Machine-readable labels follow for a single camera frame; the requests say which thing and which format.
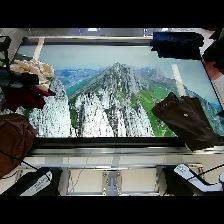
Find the blue sky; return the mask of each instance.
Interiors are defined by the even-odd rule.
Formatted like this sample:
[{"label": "blue sky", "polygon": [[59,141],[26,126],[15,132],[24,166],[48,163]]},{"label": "blue sky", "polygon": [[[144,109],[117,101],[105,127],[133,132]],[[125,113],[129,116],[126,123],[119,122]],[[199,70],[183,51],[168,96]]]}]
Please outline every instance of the blue sky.
[{"label": "blue sky", "polygon": [[[18,53],[32,57],[36,46],[22,46]],[[46,45],[40,58],[54,69],[98,69],[116,62],[136,67],[159,67],[163,75],[174,78],[171,64],[177,64],[184,85],[211,103],[219,104],[200,61],[159,58],[147,46]]]}]

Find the brown pants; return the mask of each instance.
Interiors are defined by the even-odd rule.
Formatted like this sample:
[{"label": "brown pants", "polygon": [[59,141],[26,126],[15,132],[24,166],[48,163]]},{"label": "brown pants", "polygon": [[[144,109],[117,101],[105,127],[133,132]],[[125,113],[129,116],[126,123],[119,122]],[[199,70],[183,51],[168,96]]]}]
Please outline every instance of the brown pants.
[{"label": "brown pants", "polygon": [[[24,159],[32,148],[36,131],[27,118],[19,114],[0,116],[0,150]],[[9,174],[21,162],[0,152],[0,177]]]},{"label": "brown pants", "polygon": [[152,108],[152,112],[192,151],[219,145],[219,135],[212,130],[198,98],[177,98],[171,92]]}]

